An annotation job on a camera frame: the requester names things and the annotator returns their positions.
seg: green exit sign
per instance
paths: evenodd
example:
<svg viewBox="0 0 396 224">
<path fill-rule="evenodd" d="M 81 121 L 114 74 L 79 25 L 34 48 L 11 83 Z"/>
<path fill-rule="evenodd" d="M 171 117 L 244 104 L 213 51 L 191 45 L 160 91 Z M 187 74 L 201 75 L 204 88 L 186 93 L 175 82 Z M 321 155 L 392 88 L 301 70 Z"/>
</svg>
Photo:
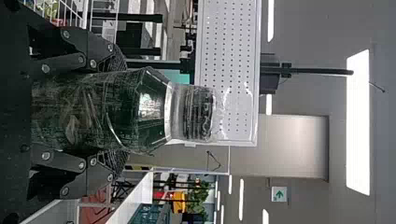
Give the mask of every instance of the green exit sign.
<svg viewBox="0 0 396 224">
<path fill-rule="evenodd" d="M 288 201 L 288 188 L 272 187 L 271 201 L 273 203 L 286 203 Z"/>
</svg>

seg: black pole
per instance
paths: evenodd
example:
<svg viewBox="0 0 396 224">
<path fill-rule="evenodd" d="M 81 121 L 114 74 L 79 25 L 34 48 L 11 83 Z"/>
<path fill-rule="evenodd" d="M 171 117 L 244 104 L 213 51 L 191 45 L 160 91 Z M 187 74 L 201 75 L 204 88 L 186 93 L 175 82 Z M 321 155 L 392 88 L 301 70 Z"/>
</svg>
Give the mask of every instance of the black pole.
<svg viewBox="0 0 396 224">
<path fill-rule="evenodd" d="M 142 68 L 151 66 L 155 69 L 168 69 L 168 70 L 180 70 L 182 68 L 181 63 L 150 63 L 150 62 L 128 62 L 128 68 Z"/>
<path fill-rule="evenodd" d="M 117 17 L 117 14 L 111 13 L 111 12 L 93 12 L 92 13 L 93 20 L 115 20 L 116 17 Z M 91 18 L 91 12 L 88 12 L 88 20 L 90 18 Z M 151 21 L 151 22 L 156 22 L 156 23 L 163 23 L 163 15 L 162 14 L 119 13 L 118 19 L 119 19 L 119 21 Z"/>
<path fill-rule="evenodd" d="M 288 67 L 272 67 L 272 66 L 261 66 L 260 73 L 279 73 L 279 74 L 323 74 L 323 75 L 340 75 L 340 76 L 351 76 L 353 71 L 346 69 L 334 69 L 334 68 L 288 68 Z"/>
<path fill-rule="evenodd" d="M 139 48 L 121 48 L 121 51 L 128 58 L 128 55 L 148 55 L 161 56 L 161 48 L 139 49 Z"/>
</svg>

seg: white pegboard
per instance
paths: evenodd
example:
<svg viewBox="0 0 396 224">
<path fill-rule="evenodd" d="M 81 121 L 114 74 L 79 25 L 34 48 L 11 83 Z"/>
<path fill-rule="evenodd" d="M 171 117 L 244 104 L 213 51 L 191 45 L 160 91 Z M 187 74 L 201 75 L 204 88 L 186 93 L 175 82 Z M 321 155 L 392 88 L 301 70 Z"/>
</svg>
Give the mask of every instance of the white pegboard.
<svg viewBox="0 0 396 224">
<path fill-rule="evenodd" d="M 262 0 L 199 1 L 195 85 L 222 93 L 216 145 L 256 146 Z"/>
</svg>

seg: black metal frame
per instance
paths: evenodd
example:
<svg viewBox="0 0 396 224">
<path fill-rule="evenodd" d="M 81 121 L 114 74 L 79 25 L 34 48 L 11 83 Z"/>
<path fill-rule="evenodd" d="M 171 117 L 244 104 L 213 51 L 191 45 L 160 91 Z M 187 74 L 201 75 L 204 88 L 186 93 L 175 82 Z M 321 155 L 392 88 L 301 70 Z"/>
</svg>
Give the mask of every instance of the black metal frame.
<svg viewBox="0 0 396 224">
<path fill-rule="evenodd" d="M 0 1 L 0 21 L 0 222 L 19 223 L 54 199 L 81 198 L 112 181 L 113 171 L 90 163 L 97 148 L 77 155 L 32 145 L 30 125 L 34 81 L 99 72 L 114 46 L 79 28 L 55 27 L 16 0 Z"/>
<path fill-rule="evenodd" d="M 262 54 L 275 57 L 274 54 Z M 293 68 L 291 63 L 260 63 L 260 94 L 276 94 L 279 80 L 296 74 L 351 76 L 353 71 L 338 68 Z"/>
</svg>

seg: railing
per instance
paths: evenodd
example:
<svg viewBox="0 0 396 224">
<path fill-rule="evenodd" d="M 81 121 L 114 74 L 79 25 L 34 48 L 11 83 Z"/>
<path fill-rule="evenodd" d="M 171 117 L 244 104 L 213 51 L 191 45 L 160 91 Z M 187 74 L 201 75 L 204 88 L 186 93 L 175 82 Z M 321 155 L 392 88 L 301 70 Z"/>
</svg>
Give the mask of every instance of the railing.
<svg viewBox="0 0 396 224">
<path fill-rule="evenodd" d="M 86 28 L 89 0 L 20 0 L 56 26 Z"/>
<path fill-rule="evenodd" d="M 140 204 L 128 224 L 169 224 L 169 204 Z"/>
<path fill-rule="evenodd" d="M 90 31 L 102 38 L 116 43 L 119 26 L 120 0 L 92 0 Z M 108 13 L 98 17 L 95 14 Z"/>
</svg>

